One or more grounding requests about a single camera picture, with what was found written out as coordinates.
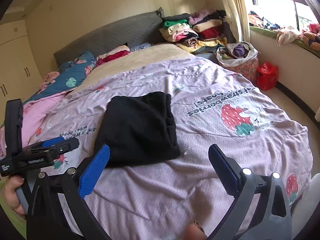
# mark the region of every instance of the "pink duvet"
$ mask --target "pink duvet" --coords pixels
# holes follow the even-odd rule
[[[21,129],[22,147],[29,144],[29,140],[37,132],[47,115],[60,102],[67,92],[57,93],[55,95],[31,101],[23,106],[23,122]],[[0,128],[0,159],[5,154],[6,144],[4,138],[4,126]]]

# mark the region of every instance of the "finger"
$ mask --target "finger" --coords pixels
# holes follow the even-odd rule
[[[200,228],[202,229],[201,225],[197,221],[188,225],[183,236],[183,240],[206,240],[207,236]]]
[[[15,210],[19,208],[20,201],[16,194],[16,189],[23,184],[23,178],[19,175],[13,175],[4,184],[3,197],[8,206]]]

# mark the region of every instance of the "screw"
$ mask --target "screw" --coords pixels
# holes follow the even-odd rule
[[[42,179],[44,176],[45,176],[45,172],[43,172],[43,171],[38,174],[38,177],[40,179]]]
[[[248,168],[244,168],[244,169],[242,170],[242,172],[243,172],[245,175],[250,175],[250,174],[251,174],[251,171],[250,171],[250,169],[248,169]]]
[[[275,179],[279,179],[279,178],[280,178],[280,174],[277,173],[277,172],[272,173],[272,176],[273,176]]]
[[[75,169],[75,168],[70,168],[70,169],[67,170],[67,173],[68,173],[69,175],[75,174],[75,172],[76,172],[76,169]]]

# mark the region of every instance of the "beige blanket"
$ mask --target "beige blanket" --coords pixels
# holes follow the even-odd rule
[[[197,24],[197,25],[194,25],[192,28],[193,28],[196,32],[200,33],[200,32],[203,32],[203,31],[205,31],[205,30],[207,30],[207,29],[210,29],[210,28],[212,28],[212,27],[217,27],[217,26],[219,26],[219,25],[221,25],[221,24],[222,24],[222,21],[221,21],[221,20],[211,19],[211,20],[206,21],[206,22],[204,22],[204,23],[199,23],[199,24]]]
[[[150,48],[131,52],[130,54],[107,62],[95,68],[89,76],[82,82],[81,86],[73,90],[70,94],[75,94],[97,83],[104,77],[114,74],[141,68],[152,63],[169,60],[195,57],[194,55],[178,48],[173,44],[160,44]]]

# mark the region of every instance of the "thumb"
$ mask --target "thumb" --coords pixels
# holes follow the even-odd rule
[[[9,179],[6,181],[4,188],[3,188],[3,197],[8,206],[19,214],[25,214],[23,211],[19,198],[16,193],[16,189],[21,187],[24,180],[20,175],[13,175],[10,176]]]
[[[198,221],[188,225],[183,236],[183,240],[206,240],[207,236]]]

